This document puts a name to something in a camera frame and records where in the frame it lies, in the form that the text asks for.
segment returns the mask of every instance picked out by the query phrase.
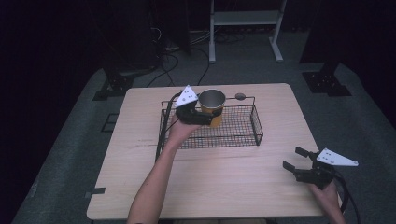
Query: forearm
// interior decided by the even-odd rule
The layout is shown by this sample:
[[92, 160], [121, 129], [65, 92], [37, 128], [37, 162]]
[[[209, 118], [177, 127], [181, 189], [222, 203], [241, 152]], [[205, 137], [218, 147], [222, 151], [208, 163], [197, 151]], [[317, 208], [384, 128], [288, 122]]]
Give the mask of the forearm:
[[163, 148], [163, 152], [134, 198], [128, 215], [128, 224], [158, 222], [173, 160], [180, 144], [169, 142]]
[[330, 211], [326, 211], [326, 217], [329, 219], [331, 224], [346, 224], [346, 220], [344, 218], [344, 215], [342, 214], [341, 210], [338, 209], [333, 209]]

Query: black bracket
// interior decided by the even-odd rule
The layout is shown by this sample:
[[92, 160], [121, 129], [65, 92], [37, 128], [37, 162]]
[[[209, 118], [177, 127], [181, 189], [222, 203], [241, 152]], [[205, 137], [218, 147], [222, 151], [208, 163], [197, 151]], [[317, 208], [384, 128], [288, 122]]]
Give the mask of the black bracket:
[[327, 93], [329, 96], [350, 96], [346, 86], [341, 85], [334, 72], [338, 63], [325, 63], [319, 72], [304, 72], [303, 76], [313, 93]]
[[93, 101], [104, 101], [107, 97], [124, 96], [125, 93], [132, 88], [134, 77], [124, 77], [117, 75], [113, 77], [107, 76], [105, 83], [100, 91], [97, 91], [93, 97]]
[[117, 123], [118, 113], [110, 113], [107, 115], [106, 122], [102, 126], [102, 133], [113, 133]]

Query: white shelf frame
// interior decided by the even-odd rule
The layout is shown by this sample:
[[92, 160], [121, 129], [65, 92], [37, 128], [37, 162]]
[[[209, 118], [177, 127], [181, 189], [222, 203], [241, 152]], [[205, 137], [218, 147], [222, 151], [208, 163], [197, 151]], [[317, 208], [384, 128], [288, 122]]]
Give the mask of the white shelf frame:
[[210, 6], [209, 62], [216, 62], [215, 26], [274, 24], [276, 26], [275, 32], [273, 36], [269, 37], [269, 41], [276, 57], [276, 61], [278, 63], [282, 63], [283, 57], [276, 41], [279, 36], [280, 25], [282, 24], [286, 3], [287, 0], [282, 0], [280, 10], [215, 12], [215, 0], [212, 0]]

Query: white triangular marker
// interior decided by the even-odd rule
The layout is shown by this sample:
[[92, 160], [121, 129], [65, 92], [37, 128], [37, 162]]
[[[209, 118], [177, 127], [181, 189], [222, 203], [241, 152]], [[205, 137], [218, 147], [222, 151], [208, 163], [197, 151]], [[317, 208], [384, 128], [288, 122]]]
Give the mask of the white triangular marker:
[[191, 86], [188, 85], [178, 99], [175, 102], [175, 107], [179, 107], [181, 105], [186, 105], [188, 103], [194, 102], [198, 100], [197, 94], [192, 90]]
[[327, 148], [324, 148], [317, 157], [318, 161], [336, 166], [358, 166], [357, 161], [352, 161]]

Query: cardboard cup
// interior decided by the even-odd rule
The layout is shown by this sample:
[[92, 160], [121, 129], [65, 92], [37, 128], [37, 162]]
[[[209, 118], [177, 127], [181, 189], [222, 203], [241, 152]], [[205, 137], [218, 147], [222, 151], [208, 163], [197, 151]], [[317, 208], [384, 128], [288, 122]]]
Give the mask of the cardboard cup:
[[201, 92], [198, 97], [198, 102], [201, 105], [201, 111], [205, 113], [215, 114], [216, 117], [212, 119], [209, 127], [215, 128], [221, 124], [222, 108], [225, 103], [225, 95], [218, 90], [207, 90]]

